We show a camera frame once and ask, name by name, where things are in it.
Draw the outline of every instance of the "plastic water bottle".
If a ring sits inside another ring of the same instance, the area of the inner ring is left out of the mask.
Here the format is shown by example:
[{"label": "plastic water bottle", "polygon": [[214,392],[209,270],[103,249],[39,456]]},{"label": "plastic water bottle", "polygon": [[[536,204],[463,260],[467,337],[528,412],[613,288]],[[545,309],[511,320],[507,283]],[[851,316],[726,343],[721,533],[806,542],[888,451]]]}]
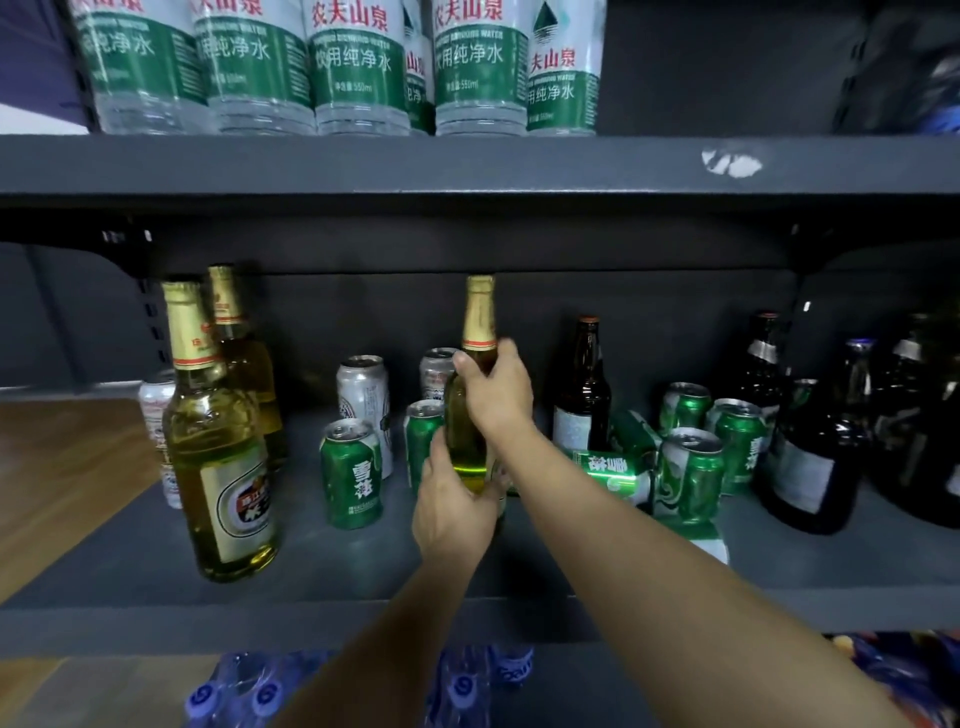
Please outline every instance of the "plastic water bottle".
[{"label": "plastic water bottle", "polygon": [[534,648],[529,644],[490,648],[493,681],[496,685],[516,690],[523,686],[534,669]]},{"label": "plastic water bottle", "polygon": [[190,693],[184,701],[186,722],[183,728],[212,728],[216,717],[217,707],[220,705],[220,684],[207,682]]},{"label": "plastic water bottle", "polygon": [[420,0],[403,0],[403,45],[406,51],[407,114],[410,133],[426,136],[436,129],[433,86],[433,23],[423,22]]},{"label": "plastic water bottle", "polygon": [[437,136],[524,136],[531,0],[433,0]]},{"label": "plastic water bottle", "polygon": [[535,2],[527,131],[534,136],[593,136],[607,3]]},{"label": "plastic water bottle", "polygon": [[189,0],[73,0],[70,8],[105,132],[212,131]]},{"label": "plastic water bottle", "polygon": [[401,0],[303,0],[320,134],[406,136]]},{"label": "plastic water bottle", "polygon": [[490,728],[490,663],[484,647],[448,650],[435,728]]},{"label": "plastic water bottle", "polygon": [[194,3],[194,34],[220,133],[317,132],[300,0]]}]

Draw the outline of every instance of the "metal shelf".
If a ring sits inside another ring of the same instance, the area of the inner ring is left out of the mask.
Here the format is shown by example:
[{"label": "metal shelf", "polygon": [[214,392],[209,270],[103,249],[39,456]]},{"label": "metal shelf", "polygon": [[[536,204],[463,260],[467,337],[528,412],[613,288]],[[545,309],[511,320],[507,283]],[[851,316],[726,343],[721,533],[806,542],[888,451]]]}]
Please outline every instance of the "metal shelf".
[{"label": "metal shelf", "polygon": [[356,195],[942,195],[948,137],[0,137],[6,206]]},{"label": "metal shelf", "polygon": [[[380,522],[358,531],[328,526],[316,448],[329,419],[290,422],[295,456],[276,493],[284,541],[262,573],[230,585],[203,580],[182,516],[155,487],[0,607],[0,657],[206,654],[349,639],[419,562],[414,499],[397,472]],[[873,491],[863,491],[850,526],[830,538],[795,531],[747,497],[726,501],[719,524],[732,567],[818,630],[958,626],[956,534]],[[509,503],[454,634],[477,643],[597,639],[519,501]]]}]

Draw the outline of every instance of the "beer bottle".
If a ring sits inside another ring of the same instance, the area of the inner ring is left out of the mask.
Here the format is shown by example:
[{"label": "beer bottle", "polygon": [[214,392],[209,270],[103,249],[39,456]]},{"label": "beer bottle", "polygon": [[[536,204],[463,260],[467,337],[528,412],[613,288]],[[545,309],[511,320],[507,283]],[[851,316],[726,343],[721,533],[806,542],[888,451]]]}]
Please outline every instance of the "beer bottle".
[{"label": "beer bottle", "polygon": [[177,387],[163,432],[201,572],[233,581],[276,555],[266,447],[256,408],[227,385],[194,282],[164,282]]},{"label": "beer bottle", "polygon": [[[464,317],[463,350],[488,375],[496,364],[496,333],[493,328],[493,276],[467,278],[467,315]],[[467,387],[456,374],[444,390],[446,445],[453,469],[473,493],[482,493],[487,474],[487,442],[470,419]]]},{"label": "beer bottle", "polygon": [[573,361],[562,379],[553,410],[553,442],[566,449],[609,450],[610,385],[603,376],[600,319],[581,316]]},{"label": "beer bottle", "polygon": [[267,467],[276,470],[287,459],[287,442],[276,405],[274,364],[262,341],[253,336],[233,283],[233,266],[211,265],[213,315],[224,358],[236,386],[250,392],[260,412],[260,427],[267,442]]},{"label": "beer bottle", "polygon": [[748,401],[763,412],[767,424],[763,450],[770,445],[783,397],[783,382],[777,366],[777,344],[774,341],[778,319],[778,314],[773,311],[760,311],[750,317],[750,344],[731,363],[725,381],[717,388],[720,394],[718,399]]},{"label": "beer bottle", "polygon": [[849,340],[833,375],[780,419],[757,491],[768,511],[802,531],[835,533],[850,518],[870,445],[872,346]]}]

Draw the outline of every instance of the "dark glass bottle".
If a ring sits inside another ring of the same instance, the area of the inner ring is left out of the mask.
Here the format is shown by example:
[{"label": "dark glass bottle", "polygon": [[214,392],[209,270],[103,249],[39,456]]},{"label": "dark glass bottle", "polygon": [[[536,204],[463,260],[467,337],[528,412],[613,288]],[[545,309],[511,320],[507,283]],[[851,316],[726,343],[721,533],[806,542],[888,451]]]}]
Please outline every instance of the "dark glass bottle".
[{"label": "dark glass bottle", "polygon": [[900,468],[917,424],[924,379],[920,330],[925,321],[925,314],[912,314],[907,336],[885,355],[875,356],[872,365],[874,454],[870,469],[874,480],[891,468]]},{"label": "dark glass bottle", "polygon": [[600,319],[581,316],[572,366],[564,373],[553,410],[553,442],[567,449],[609,450],[610,402],[600,352]]},{"label": "dark glass bottle", "polygon": [[719,398],[744,400],[763,411],[767,422],[766,450],[783,399],[783,380],[777,366],[777,326],[780,316],[773,311],[760,311],[750,317],[750,344],[727,370],[718,387]]},{"label": "dark glass bottle", "polygon": [[784,413],[757,487],[763,505],[784,523],[830,534],[850,519],[870,445],[871,339],[851,339],[833,375]]}]

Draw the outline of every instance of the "green beer can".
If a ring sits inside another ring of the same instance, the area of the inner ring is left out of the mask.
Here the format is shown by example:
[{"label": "green beer can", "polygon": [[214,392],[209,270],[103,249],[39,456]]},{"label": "green beer can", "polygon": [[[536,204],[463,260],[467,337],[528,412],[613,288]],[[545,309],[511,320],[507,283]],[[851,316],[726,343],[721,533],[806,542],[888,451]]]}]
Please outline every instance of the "green beer can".
[{"label": "green beer can", "polygon": [[565,449],[566,456],[608,491],[632,505],[650,497],[650,470],[627,452]]},{"label": "green beer can", "polygon": [[320,442],[326,519],[337,528],[363,528],[380,518],[383,459],[376,431],[366,420],[337,420]]},{"label": "green beer can", "polygon": [[676,427],[660,448],[654,516],[681,524],[712,521],[725,467],[719,437],[696,427]]},{"label": "green beer can", "polygon": [[666,437],[674,427],[701,427],[710,409],[710,390],[702,384],[675,381],[663,395],[660,407],[660,434]]},{"label": "green beer can", "polygon": [[745,492],[754,477],[767,425],[763,410],[744,400],[717,400],[707,413],[707,431],[723,443],[724,469],[721,494]]},{"label": "green beer can", "polygon": [[414,495],[423,480],[423,461],[430,456],[433,433],[443,423],[443,400],[420,400],[407,407],[403,418],[403,439],[407,444],[407,477]]}]

